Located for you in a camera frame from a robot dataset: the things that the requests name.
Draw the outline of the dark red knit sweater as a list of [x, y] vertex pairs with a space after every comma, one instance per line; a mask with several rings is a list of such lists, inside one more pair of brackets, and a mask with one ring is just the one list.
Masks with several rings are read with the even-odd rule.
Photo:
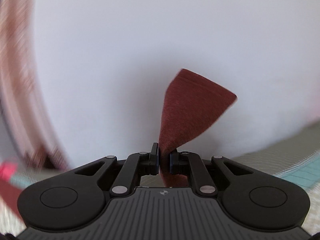
[[158, 139], [166, 187], [188, 186], [186, 176], [170, 173], [170, 152], [205, 132], [236, 100], [231, 91], [187, 69], [175, 76], [165, 93]]

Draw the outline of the patterned bed cover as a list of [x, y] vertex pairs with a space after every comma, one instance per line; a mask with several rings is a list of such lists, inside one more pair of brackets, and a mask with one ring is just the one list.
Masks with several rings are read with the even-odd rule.
[[[319, 232], [319, 124], [264, 150], [235, 157], [234, 161], [298, 183], [311, 201], [303, 228], [311, 234]], [[19, 168], [9, 182], [12, 189], [5, 189], [6, 184], [2, 183], [1, 233], [17, 235], [25, 228], [5, 197], [11, 198], [18, 190], [58, 174], [55, 170]]]

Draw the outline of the pink lace curtain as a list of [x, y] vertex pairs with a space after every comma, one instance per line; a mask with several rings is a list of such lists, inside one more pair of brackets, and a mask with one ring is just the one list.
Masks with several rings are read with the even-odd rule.
[[27, 166], [67, 170], [50, 123], [34, 60], [34, 0], [1, 0], [1, 102], [17, 151]]

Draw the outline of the red pink object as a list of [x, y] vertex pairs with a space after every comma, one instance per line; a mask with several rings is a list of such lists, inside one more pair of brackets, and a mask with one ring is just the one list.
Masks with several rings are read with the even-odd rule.
[[9, 181], [16, 173], [18, 165], [11, 162], [3, 162], [0, 164], [0, 178]]

